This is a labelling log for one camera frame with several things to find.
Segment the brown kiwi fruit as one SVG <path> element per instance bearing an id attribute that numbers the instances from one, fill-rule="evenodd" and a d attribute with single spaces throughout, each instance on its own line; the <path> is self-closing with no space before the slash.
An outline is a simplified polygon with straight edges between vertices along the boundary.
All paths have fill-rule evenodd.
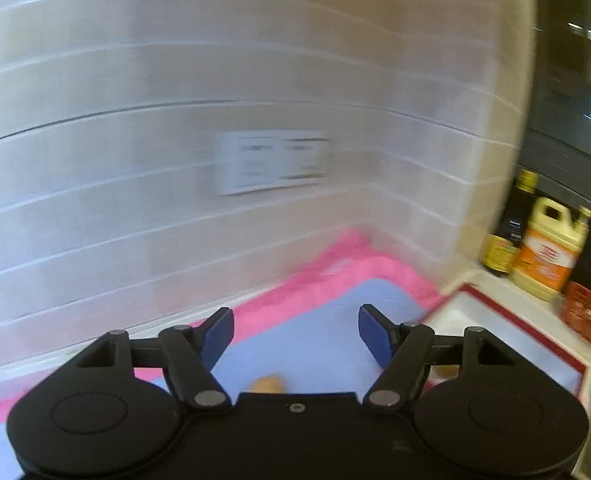
<path id="1" fill-rule="evenodd" d="M 256 379 L 249 390 L 253 393 L 282 394 L 287 391 L 287 386 L 282 376 L 271 374 Z"/>

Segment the orange fruit far right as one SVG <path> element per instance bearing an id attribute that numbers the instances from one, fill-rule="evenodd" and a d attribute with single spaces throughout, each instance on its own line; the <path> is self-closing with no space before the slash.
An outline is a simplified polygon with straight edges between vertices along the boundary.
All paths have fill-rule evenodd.
<path id="1" fill-rule="evenodd" d="M 443 377 L 446 380 L 457 377 L 459 374 L 458 365 L 437 365 L 433 366 L 432 370 L 435 374 L 437 374 L 437 376 Z"/>

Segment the red white box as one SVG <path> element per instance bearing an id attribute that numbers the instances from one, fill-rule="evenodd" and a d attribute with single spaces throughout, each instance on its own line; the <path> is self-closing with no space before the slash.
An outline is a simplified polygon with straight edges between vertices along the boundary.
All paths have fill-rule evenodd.
<path id="1" fill-rule="evenodd" d="M 461 336 L 481 326 L 543 370 L 559 385 L 580 396 L 587 366 L 551 338 L 471 284 L 448 296 L 422 322 L 439 335 Z"/>

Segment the blue quilted mat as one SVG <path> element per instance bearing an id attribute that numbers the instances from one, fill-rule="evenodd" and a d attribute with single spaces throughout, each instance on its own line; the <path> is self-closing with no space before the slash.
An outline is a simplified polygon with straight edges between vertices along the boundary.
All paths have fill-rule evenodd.
<path id="1" fill-rule="evenodd" d="M 234 342 L 212 374 L 233 400 L 268 375 L 282 378 L 291 393 L 364 396 L 381 368 L 358 335 L 357 315 L 363 304 L 372 304 L 396 324 L 425 314 L 399 287 L 384 280 L 366 281 L 326 304 Z"/>

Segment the pink ruffled cloth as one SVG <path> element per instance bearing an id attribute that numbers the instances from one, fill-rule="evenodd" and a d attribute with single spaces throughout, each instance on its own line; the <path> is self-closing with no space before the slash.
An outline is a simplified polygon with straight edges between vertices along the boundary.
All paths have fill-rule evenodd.
<path id="1" fill-rule="evenodd" d="M 370 280 L 388 281 L 402 289 L 425 310 L 422 318 L 443 300 L 437 287 L 411 266 L 350 233 L 282 284 L 237 304 L 232 344 L 326 304 Z"/>

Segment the dark soy sauce bottle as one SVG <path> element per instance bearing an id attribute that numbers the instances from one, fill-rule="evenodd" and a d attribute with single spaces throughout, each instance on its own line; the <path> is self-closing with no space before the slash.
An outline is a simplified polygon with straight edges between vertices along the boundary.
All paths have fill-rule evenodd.
<path id="1" fill-rule="evenodd" d="M 507 203 L 495 228 L 487 234 L 481 254 L 482 266 L 489 272 L 506 276 L 519 252 L 521 240 L 535 202 L 538 174 L 521 169 L 510 190 Z"/>

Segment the yellow detergent jug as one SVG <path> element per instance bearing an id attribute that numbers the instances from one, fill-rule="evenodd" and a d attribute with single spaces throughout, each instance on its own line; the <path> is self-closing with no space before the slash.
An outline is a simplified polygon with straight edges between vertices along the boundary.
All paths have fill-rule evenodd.
<path id="1" fill-rule="evenodd" d="M 544 301 L 555 298 L 575 267 L 589 232 L 591 210 L 580 206 L 572 221 L 571 210 L 554 200 L 535 200 L 510 279 Z"/>

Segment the red plastic basket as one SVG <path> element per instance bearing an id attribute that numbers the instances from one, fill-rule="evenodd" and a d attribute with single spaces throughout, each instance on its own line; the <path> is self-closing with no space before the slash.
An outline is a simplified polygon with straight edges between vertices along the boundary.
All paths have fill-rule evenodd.
<path id="1" fill-rule="evenodd" d="M 570 282 L 565 292 L 562 321 L 591 344 L 591 291 Z"/>

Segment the white double wall socket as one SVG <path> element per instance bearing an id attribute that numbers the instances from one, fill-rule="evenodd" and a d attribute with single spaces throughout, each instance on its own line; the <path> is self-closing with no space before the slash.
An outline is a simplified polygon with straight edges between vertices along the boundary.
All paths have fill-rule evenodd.
<path id="1" fill-rule="evenodd" d="M 329 174 L 330 140 L 319 130 L 239 130 L 216 144 L 221 196 L 315 185 Z"/>

